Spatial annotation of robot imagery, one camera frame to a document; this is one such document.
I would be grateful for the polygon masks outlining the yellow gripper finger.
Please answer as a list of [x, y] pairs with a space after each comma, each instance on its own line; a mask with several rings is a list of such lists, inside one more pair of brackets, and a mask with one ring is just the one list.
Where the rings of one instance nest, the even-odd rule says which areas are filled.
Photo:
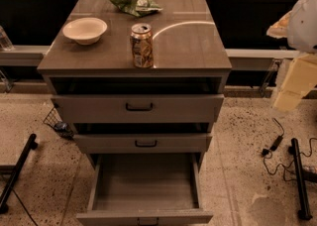
[[283, 15], [277, 22], [267, 29], [266, 34], [269, 37], [276, 39], [286, 38], [288, 34], [290, 15], [291, 12], [287, 12], [285, 15]]
[[280, 112], [294, 110], [301, 99], [317, 85], [317, 55], [302, 53], [288, 67], [273, 108]]

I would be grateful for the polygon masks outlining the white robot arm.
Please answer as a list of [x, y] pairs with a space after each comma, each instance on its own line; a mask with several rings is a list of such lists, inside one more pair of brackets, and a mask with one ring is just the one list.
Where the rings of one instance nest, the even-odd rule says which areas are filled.
[[266, 34], [287, 38], [288, 45], [299, 51], [289, 64], [273, 103], [274, 109], [289, 112], [317, 85], [317, 0], [298, 0]]

